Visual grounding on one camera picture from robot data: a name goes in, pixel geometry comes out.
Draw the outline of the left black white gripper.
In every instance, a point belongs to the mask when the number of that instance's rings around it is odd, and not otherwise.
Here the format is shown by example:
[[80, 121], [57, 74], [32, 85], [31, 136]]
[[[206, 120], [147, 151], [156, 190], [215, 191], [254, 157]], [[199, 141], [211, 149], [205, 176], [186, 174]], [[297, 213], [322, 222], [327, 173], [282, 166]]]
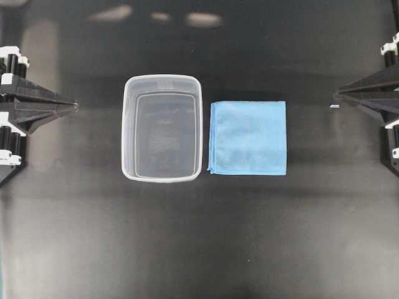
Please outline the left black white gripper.
[[28, 68], [29, 59], [21, 55], [19, 47], [1, 47], [1, 86], [12, 82], [13, 95], [34, 101], [20, 102], [1, 92], [2, 186], [26, 166], [26, 134], [78, 110], [76, 101], [24, 79]]

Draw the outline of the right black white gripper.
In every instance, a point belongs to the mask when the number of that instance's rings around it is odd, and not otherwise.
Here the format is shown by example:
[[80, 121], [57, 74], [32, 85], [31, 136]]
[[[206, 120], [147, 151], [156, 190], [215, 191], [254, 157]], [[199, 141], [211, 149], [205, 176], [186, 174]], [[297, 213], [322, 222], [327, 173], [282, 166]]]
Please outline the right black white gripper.
[[[361, 109], [385, 127], [390, 167], [398, 174], [398, 32], [381, 47], [381, 54], [385, 69], [340, 87], [334, 99]], [[378, 88], [387, 92], [369, 92]]]

